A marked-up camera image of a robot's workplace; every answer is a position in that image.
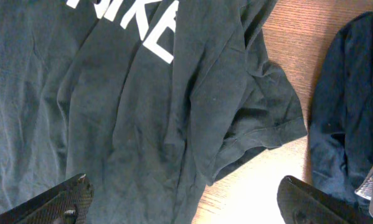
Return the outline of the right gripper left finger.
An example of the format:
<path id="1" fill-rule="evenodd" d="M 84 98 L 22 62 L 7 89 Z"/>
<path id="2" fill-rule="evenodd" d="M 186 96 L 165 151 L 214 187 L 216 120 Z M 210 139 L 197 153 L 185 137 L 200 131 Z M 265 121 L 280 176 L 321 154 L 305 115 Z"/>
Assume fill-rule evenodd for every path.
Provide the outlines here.
<path id="1" fill-rule="evenodd" d="M 83 224 L 94 195 L 85 174 L 77 174 L 40 195 L 0 214 L 0 224 Z"/>

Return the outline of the dark green Nike t-shirt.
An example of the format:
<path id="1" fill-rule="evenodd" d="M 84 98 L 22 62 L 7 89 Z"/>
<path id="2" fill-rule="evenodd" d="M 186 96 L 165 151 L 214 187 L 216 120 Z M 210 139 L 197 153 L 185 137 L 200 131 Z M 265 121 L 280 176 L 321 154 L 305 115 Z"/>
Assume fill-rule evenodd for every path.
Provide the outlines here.
<path id="1" fill-rule="evenodd" d="M 274 7 L 0 0 L 0 213 L 84 173 L 89 223 L 190 223 L 206 186 L 306 134 Z"/>

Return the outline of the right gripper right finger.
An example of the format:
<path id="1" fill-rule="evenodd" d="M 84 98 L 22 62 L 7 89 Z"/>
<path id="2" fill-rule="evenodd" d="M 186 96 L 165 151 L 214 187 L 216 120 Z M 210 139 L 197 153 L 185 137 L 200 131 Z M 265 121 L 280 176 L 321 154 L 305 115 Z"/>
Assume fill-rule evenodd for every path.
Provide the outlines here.
<path id="1" fill-rule="evenodd" d="M 281 180 L 277 203 L 286 224 L 373 224 L 371 216 L 291 175 Z"/>

